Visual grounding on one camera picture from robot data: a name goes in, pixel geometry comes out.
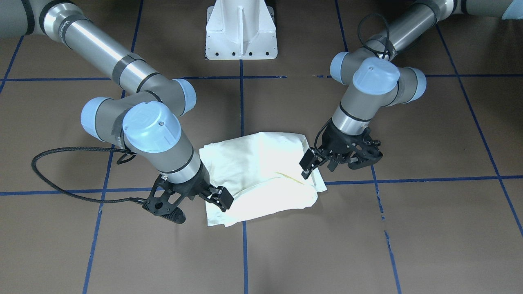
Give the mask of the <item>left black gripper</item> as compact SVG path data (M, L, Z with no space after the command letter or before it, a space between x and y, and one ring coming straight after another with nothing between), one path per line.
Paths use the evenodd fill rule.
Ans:
M308 149L299 161L302 177L308 179L326 159L338 164L373 164L374 141L370 133L371 129L367 127L359 135L347 135L329 120L322 132L321 145Z

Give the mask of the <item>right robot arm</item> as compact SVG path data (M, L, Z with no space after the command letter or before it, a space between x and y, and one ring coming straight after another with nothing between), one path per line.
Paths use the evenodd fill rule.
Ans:
M194 87L185 79L168 79L138 54L124 47L86 17L70 0L2 0L1 38L42 35L65 45L110 78L123 92L119 99L98 97L82 108L80 122L95 139L112 148L63 147L32 159L33 172L62 194L94 203L133 202L146 211L182 223L179 205L196 196L230 209L233 197L211 184L209 173L182 129L179 118L196 104ZM146 198L93 199L60 188L39 171L44 156L69 151L120 153L118 164L145 158L158 177Z

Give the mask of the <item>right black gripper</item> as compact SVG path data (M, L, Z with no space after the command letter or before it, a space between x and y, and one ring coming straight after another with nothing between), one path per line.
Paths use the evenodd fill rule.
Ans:
M198 195L208 203L216 205L222 212L225 212L230 209L234 201L227 188L223 186L215 187L210 184L209 172L205 167L201 167L196 175L187 182L179 184L169 182L167 175L160 174L153 185L153 193L159 187L163 188L168 194L164 203L167 203L170 195L175 193L188 197L191 200Z

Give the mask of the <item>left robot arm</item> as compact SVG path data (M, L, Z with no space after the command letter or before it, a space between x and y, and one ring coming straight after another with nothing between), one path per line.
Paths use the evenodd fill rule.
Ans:
M396 67L392 60L425 31L450 15L467 14L522 19L521 0L417 0L395 21L367 41L359 36L355 52L336 54L330 65L334 80L347 85L340 104L299 162L302 177L323 164L334 171L347 164L352 170L374 165L383 157L380 141L371 138L369 123L381 107L420 98L427 86L422 71Z

